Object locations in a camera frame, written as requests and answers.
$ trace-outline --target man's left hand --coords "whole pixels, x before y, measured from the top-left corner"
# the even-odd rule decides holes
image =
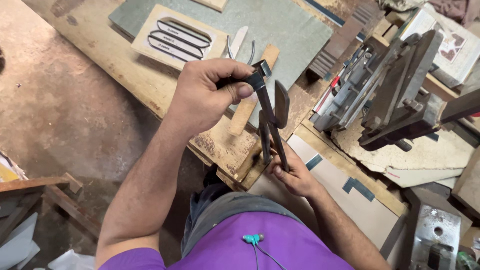
[[[250,65],[232,59],[187,62],[165,118],[189,137],[211,129],[230,104],[238,104],[253,93],[252,86],[244,82],[219,90],[215,83],[230,75],[243,79],[253,71]]]

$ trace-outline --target metal tongs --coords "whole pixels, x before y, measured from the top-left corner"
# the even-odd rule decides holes
[[[282,145],[282,137],[278,129],[282,129],[287,125],[288,110],[290,108],[290,98],[288,97],[287,90],[279,82],[275,80],[275,111],[272,109],[270,98],[268,97],[267,88],[264,81],[264,76],[268,79],[272,76],[272,71],[265,60],[261,60],[258,63],[252,65],[255,71],[252,75],[243,78],[235,79],[233,77],[227,77],[217,82],[217,89],[222,88],[225,85],[235,82],[246,82],[253,87],[253,91],[257,93],[258,100],[262,110],[258,112],[258,119],[260,121],[258,125],[260,139],[262,141],[262,152],[264,153],[264,163],[267,164],[272,158],[270,155],[270,134],[272,135],[273,142],[275,144],[275,150],[280,156],[282,161],[283,170],[289,172],[287,157],[285,156],[285,150]]]

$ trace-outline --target purple t-shirt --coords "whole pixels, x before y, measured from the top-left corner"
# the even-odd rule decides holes
[[[242,237],[258,233],[264,234],[259,247],[287,270],[353,269],[333,254],[305,225],[290,217],[269,212],[244,212],[223,220],[202,237],[185,258],[168,269],[256,269],[253,246],[245,243]],[[257,254],[259,269],[280,269],[258,249]],[[133,269],[162,270],[166,267],[156,250],[136,248],[115,255],[99,270]]]

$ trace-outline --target hand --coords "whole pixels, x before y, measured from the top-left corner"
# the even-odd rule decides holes
[[[248,83],[239,82],[217,90],[220,78],[242,79],[252,74],[250,65],[232,59],[187,62],[165,118],[189,138],[211,129],[230,104],[238,104],[253,93]]]
[[[319,188],[324,188],[323,185],[313,177],[297,153],[286,142],[282,141],[282,145],[290,172],[287,173],[282,169],[282,161],[278,155],[275,155],[268,165],[268,172],[283,182],[291,194],[307,199],[312,198]]]

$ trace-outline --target dirty floor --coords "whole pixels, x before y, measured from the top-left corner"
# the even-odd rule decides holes
[[[0,149],[29,178],[70,173],[84,187],[68,195],[102,221],[160,121],[21,1],[2,5]],[[203,163],[185,149],[177,194],[160,232],[166,265],[180,259],[190,193],[202,189],[205,174]],[[69,249],[95,254],[94,238],[48,199],[34,211],[34,241],[41,250],[24,269],[46,268]]]

